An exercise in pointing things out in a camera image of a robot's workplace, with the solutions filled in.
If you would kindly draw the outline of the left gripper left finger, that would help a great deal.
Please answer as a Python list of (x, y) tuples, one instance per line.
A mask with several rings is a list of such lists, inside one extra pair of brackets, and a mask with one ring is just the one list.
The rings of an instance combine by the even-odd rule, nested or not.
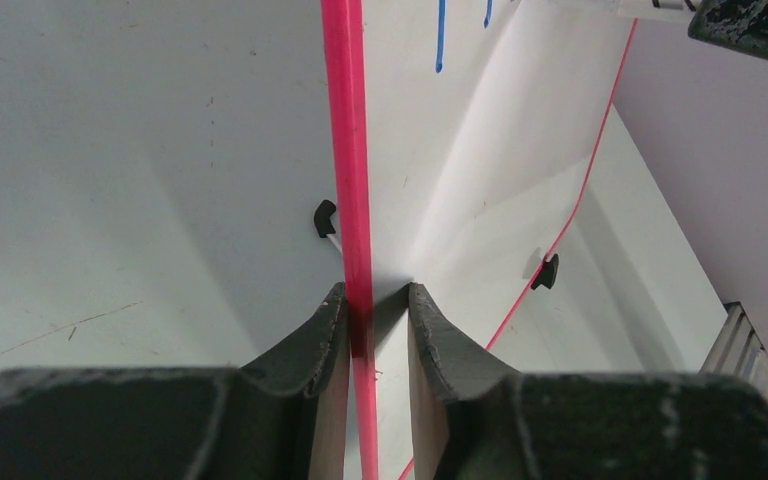
[(239, 367), (0, 372), (0, 479), (339, 479), (348, 304), (335, 284)]

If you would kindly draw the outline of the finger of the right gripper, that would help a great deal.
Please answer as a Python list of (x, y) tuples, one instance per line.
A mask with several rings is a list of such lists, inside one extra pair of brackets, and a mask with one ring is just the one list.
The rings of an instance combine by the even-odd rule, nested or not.
[(768, 61), (768, 0), (704, 0), (688, 36)]

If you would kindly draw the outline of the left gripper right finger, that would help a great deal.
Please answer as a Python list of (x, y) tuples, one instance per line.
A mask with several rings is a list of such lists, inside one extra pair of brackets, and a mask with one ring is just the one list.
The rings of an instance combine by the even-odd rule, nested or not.
[(515, 370), (407, 293), (419, 479), (768, 479), (768, 402), (710, 374)]

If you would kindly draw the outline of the pink framed whiteboard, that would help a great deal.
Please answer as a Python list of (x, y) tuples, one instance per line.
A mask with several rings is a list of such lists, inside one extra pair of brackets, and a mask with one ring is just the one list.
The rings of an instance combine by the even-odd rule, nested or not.
[(574, 216), (627, 1), (321, 5), (362, 479), (413, 453), (404, 288), (495, 342)]

